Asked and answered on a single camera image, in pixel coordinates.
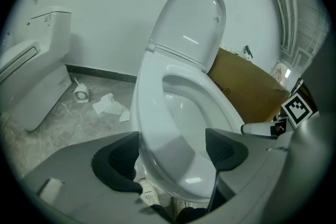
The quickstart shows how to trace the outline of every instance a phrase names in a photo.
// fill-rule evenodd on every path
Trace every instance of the debris on floor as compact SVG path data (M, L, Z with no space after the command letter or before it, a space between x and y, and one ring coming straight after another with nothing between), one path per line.
M114 115L121 115L119 118L120 122L125 122L130 120L130 112L129 110L122 105L121 103L117 102L113 98L113 93L108 93L104 95L99 102L94 103L93 109L99 115L102 112L114 114Z
M120 115L119 121L124 122L124 121L129 121L130 120L130 112L129 111L123 111Z

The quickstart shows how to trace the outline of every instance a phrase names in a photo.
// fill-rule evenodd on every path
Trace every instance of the baseboard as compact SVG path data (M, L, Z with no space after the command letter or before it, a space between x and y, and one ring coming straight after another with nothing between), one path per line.
M99 70L88 67L78 67L72 65L66 65L69 73L87 75L92 77L104 78L104 79L113 79L125 82L136 82L136 76L121 74L112 71Z

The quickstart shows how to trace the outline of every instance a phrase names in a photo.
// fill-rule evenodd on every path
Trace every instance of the toilet hinge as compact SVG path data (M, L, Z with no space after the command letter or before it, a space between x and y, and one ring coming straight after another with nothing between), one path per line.
M154 45L154 44L148 44L146 50L154 52L155 48L156 48L156 45Z

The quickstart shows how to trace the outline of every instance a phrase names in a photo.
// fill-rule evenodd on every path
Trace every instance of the toilet lid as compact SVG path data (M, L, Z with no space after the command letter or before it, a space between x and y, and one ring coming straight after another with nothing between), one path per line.
M208 72L222 41L225 21L223 0L168 0L149 42L196 62Z

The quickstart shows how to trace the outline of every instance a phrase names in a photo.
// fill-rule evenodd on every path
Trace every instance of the white toilet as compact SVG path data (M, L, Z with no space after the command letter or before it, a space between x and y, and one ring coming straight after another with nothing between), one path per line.
M223 0L168 0L144 53L132 100L142 172L156 187L191 202L209 201L215 182L205 129L241 133L244 124L207 76L225 21Z
M69 51L71 12L50 6L29 22L27 40L0 57L0 113L34 130L71 85L60 60Z

